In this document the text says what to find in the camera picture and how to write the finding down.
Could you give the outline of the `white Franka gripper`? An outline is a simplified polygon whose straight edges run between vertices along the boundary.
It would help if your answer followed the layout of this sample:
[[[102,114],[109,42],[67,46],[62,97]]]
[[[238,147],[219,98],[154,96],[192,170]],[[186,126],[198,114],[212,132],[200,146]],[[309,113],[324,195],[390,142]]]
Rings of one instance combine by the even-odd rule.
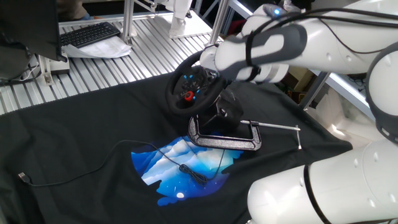
[[[207,70],[212,70],[212,71],[218,71],[215,63],[215,55],[216,51],[218,49],[218,44],[214,45],[209,45],[204,48],[203,52],[200,55],[200,65],[207,69]]]

